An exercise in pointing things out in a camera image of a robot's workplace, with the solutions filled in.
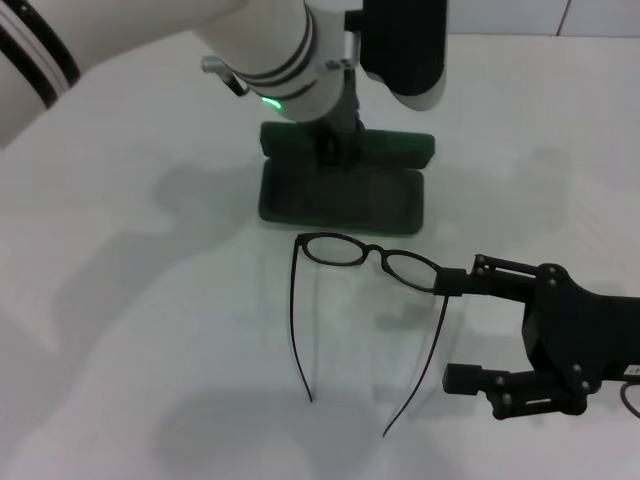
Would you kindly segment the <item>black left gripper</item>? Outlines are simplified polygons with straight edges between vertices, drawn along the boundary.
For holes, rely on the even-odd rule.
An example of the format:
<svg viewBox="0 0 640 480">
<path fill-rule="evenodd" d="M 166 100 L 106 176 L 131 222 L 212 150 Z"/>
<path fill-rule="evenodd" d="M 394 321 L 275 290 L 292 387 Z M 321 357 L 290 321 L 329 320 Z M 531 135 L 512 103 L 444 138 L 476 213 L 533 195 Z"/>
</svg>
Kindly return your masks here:
<svg viewBox="0 0 640 480">
<path fill-rule="evenodd" d="M 317 136 L 317 160 L 322 168 L 353 168 L 359 160 L 358 133 L 363 129 L 359 115 L 359 99 L 354 70 L 344 71 L 341 96 L 323 117 L 323 125 L 331 132 Z"/>
</svg>

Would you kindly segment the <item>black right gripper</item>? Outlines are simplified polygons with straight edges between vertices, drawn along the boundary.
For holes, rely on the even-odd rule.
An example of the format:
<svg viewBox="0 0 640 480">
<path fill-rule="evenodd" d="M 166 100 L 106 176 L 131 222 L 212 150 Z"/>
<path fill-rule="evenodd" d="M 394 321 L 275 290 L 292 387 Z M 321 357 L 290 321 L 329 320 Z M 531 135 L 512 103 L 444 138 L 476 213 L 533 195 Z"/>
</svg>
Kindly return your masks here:
<svg viewBox="0 0 640 480">
<path fill-rule="evenodd" d="M 522 335 L 535 371 L 507 372 L 449 363 L 447 394 L 484 392 L 495 419 L 578 416 L 605 381 L 639 383 L 639 299 L 593 293 L 556 264 L 539 267 L 478 254 L 470 272 L 440 267 L 440 296 L 528 301 Z"/>
</svg>

